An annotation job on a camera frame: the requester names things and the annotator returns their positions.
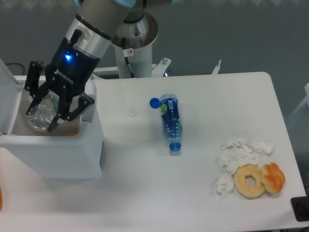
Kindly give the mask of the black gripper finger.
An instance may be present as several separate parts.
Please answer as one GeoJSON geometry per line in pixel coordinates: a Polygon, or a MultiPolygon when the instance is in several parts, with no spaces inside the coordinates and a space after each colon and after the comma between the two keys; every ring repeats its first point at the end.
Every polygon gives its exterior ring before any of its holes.
{"type": "Polygon", "coordinates": [[[51,121],[48,132],[51,132],[59,119],[73,121],[77,116],[84,112],[89,106],[95,103],[95,100],[90,96],[86,95],[83,91],[80,93],[78,98],[78,106],[70,112],[70,106],[73,100],[73,96],[70,95],[70,89],[63,87],[59,94],[58,110],[53,120],[51,121]]]}
{"type": "Polygon", "coordinates": [[[47,84],[43,84],[39,87],[39,80],[42,73],[45,72],[46,68],[49,67],[41,61],[31,61],[26,77],[25,90],[29,92],[32,97],[32,102],[26,111],[26,115],[30,110],[41,103],[42,99],[48,94],[49,89],[47,84]]]}

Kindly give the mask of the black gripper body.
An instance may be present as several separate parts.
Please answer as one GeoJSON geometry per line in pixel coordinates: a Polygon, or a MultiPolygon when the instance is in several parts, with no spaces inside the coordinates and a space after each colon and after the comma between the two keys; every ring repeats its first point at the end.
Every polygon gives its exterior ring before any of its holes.
{"type": "Polygon", "coordinates": [[[98,62],[99,58],[83,53],[63,38],[51,63],[45,67],[48,89],[70,101],[84,92],[85,84],[98,62]]]}

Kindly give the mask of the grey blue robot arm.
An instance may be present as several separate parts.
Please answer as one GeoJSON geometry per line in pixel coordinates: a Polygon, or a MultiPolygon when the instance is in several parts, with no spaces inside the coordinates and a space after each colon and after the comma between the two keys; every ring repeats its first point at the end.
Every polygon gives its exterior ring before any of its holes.
{"type": "Polygon", "coordinates": [[[58,109],[48,123],[52,131],[59,119],[73,121],[94,99],[84,92],[90,75],[123,23],[143,19],[150,6],[175,4],[174,0],[84,0],[52,61],[32,61],[25,90],[33,98],[30,113],[51,91],[58,95],[58,109]]]}

